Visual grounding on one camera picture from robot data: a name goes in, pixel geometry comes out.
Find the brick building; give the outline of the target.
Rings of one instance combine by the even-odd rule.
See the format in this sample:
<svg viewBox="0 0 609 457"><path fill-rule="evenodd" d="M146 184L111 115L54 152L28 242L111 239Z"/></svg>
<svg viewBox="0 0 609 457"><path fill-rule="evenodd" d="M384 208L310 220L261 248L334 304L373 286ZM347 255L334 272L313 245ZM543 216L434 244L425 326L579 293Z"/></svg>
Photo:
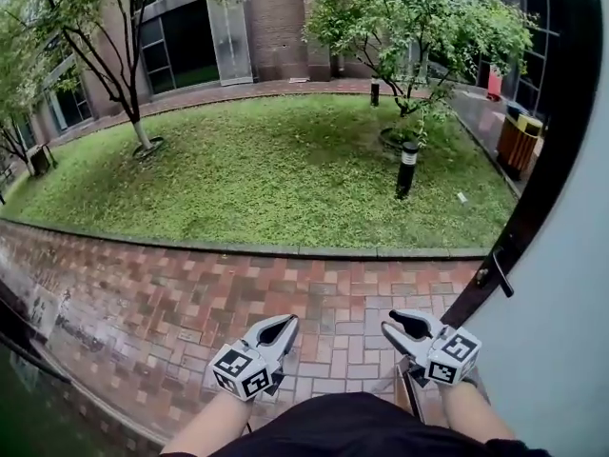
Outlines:
<svg viewBox="0 0 609 457"><path fill-rule="evenodd" d="M145 9L144 45L137 84L141 119L145 103L182 89L221 85L208 17L208 0L157 0ZM509 0L535 19L533 47L524 56L525 70L501 74L501 97L516 100L545 117L544 80L557 48L559 28L546 12L551 0ZM253 82L329 81L337 77L368 78L390 88L355 59L333 56L304 37L312 0L244 0ZM26 149L84 123L120 113L96 79L60 58L61 65L43 89L28 117L17 121ZM481 57L472 76L455 81L487 87L489 62Z"/></svg>

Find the person's black clothing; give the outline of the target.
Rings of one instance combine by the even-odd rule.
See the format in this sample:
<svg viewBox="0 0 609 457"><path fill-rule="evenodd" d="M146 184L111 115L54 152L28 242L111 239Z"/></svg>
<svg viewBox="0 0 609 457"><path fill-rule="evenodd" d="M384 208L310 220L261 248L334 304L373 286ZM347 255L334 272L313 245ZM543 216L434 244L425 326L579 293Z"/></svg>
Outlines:
<svg viewBox="0 0 609 457"><path fill-rule="evenodd" d="M210 457L552 457L519 440L481 443L366 392L313 397Z"/></svg>

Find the tall black bollard light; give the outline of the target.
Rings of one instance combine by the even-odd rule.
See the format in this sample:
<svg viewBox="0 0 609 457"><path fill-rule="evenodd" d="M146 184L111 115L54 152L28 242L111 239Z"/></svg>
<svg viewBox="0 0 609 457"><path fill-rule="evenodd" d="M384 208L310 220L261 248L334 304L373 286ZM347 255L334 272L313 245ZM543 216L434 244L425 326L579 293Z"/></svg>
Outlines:
<svg viewBox="0 0 609 457"><path fill-rule="evenodd" d="M414 171L417 164L419 146L414 142L403 142L401 163L396 184L396 197L404 199L411 189Z"/></svg>

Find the orange slatted outdoor bin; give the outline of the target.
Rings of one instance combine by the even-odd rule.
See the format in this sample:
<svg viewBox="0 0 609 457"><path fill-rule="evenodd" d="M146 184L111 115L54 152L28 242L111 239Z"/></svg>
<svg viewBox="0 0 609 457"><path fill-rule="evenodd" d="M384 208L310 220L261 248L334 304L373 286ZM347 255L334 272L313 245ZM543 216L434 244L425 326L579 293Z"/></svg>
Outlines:
<svg viewBox="0 0 609 457"><path fill-rule="evenodd" d="M520 113L517 119L505 116L497 144L497 160L511 179L520 180L527 170L541 128L540 120L526 114Z"/></svg>

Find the tree with white painted trunk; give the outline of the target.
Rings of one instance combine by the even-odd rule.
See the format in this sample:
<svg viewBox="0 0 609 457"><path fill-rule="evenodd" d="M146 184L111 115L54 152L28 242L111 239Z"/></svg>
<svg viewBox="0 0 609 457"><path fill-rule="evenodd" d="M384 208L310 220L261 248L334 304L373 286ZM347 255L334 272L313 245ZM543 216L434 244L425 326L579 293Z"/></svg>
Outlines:
<svg viewBox="0 0 609 457"><path fill-rule="evenodd" d="M137 74L143 54L145 9L157 0L0 0L0 28L13 39L10 52L30 75L19 87L31 104L66 56L91 74L108 100L125 113L140 147L154 145L141 119Z"/></svg>

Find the slender dark-trunk tree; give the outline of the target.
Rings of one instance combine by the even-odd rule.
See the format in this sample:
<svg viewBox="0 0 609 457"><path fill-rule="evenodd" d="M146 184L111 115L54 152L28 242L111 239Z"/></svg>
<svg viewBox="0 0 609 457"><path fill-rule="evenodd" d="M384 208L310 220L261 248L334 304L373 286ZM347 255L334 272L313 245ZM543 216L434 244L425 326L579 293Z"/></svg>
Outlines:
<svg viewBox="0 0 609 457"><path fill-rule="evenodd" d="M49 56L24 0L0 0L0 150L32 169L17 121L28 117L49 73Z"/></svg>

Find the grey metal-framed panel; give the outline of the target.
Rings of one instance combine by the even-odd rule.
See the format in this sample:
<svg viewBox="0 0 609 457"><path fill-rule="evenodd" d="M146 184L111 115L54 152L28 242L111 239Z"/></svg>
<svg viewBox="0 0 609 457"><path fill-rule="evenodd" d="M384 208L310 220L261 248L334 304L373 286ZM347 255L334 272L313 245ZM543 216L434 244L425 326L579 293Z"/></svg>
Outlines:
<svg viewBox="0 0 609 457"><path fill-rule="evenodd" d="M252 83L244 0L206 3L221 85Z"/></svg>

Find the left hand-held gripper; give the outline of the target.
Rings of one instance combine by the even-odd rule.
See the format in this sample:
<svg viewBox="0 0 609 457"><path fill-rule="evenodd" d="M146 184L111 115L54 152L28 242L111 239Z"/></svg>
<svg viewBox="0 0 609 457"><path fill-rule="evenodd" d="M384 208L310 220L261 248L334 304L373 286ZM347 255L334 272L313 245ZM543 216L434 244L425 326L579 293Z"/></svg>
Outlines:
<svg viewBox="0 0 609 457"><path fill-rule="evenodd" d="M243 402L263 392L274 395L285 377L284 358L299 322L297 315L272 316L255 323L245 339L224 344L210 362L219 388Z"/></svg>

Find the frosted glass door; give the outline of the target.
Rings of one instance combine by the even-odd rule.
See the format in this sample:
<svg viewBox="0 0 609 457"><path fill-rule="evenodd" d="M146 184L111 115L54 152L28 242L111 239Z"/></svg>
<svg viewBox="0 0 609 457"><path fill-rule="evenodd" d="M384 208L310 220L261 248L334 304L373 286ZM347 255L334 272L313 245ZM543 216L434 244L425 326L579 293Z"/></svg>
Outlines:
<svg viewBox="0 0 609 457"><path fill-rule="evenodd" d="M528 446L609 457L609 0L551 0L546 16L540 156L445 320L481 339L482 387Z"/></svg>

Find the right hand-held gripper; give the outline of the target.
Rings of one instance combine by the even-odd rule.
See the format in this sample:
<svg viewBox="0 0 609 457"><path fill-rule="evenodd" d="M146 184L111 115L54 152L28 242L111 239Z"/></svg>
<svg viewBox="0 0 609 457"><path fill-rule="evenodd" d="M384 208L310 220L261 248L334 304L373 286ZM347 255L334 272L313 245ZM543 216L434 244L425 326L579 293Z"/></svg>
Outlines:
<svg viewBox="0 0 609 457"><path fill-rule="evenodd" d="M481 341L466 329L443 326L432 313L410 308L392 309L389 317L401 327L382 322L382 333L414 362L411 377L421 387L428 382L455 386L476 365Z"/></svg>

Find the grass lawn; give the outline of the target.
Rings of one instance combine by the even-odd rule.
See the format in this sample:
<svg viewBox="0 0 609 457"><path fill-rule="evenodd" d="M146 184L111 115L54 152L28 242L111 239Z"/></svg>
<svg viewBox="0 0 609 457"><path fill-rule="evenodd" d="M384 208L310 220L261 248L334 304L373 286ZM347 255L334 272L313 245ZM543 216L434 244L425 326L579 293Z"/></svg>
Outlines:
<svg viewBox="0 0 609 457"><path fill-rule="evenodd" d="M323 248L484 248L517 203L459 121L421 120L427 140L406 198L399 158L379 140L396 106L312 94L206 105L149 117L164 138L132 155L130 125L55 149L20 176L0 216L144 239ZM457 194L468 199L462 203Z"/></svg>

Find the person's left forearm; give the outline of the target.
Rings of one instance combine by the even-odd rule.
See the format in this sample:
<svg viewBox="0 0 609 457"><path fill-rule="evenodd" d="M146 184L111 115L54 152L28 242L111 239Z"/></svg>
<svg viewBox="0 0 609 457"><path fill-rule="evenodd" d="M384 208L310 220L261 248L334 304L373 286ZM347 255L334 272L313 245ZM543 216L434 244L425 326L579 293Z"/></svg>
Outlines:
<svg viewBox="0 0 609 457"><path fill-rule="evenodd" d="M159 457L208 457L242 436L253 401L219 392L162 449Z"/></svg>

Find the small dark outdoor bin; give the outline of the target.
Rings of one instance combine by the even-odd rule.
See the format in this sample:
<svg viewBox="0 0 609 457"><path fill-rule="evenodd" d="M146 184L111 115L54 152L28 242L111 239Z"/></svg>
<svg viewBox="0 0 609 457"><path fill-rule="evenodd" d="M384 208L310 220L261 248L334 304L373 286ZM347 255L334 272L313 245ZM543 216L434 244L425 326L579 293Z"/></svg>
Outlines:
<svg viewBox="0 0 609 457"><path fill-rule="evenodd" d="M33 171L33 176L44 175L50 168L57 167L57 161L52 155L49 145L36 145L27 151L27 157Z"/></svg>

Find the person's right forearm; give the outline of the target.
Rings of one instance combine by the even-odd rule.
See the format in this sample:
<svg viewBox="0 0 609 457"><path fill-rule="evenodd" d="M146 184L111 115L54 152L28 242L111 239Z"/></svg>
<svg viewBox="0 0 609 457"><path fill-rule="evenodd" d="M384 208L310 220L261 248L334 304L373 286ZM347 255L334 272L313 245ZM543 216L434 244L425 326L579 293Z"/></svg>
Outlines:
<svg viewBox="0 0 609 457"><path fill-rule="evenodd" d="M439 391L447 423L453 430L483 444L516 439L514 432L470 382L439 385Z"/></svg>

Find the bushy green tree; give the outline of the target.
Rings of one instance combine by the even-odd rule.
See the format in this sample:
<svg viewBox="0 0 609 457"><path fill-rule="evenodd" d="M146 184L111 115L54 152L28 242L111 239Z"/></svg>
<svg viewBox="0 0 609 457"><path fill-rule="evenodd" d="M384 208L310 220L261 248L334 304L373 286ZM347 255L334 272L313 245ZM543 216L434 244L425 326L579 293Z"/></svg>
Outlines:
<svg viewBox="0 0 609 457"><path fill-rule="evenodd" d="M481 57L525 70L534 27L509 0L312 0L304 38L363 65L406 117L447 98Z"/></svg>

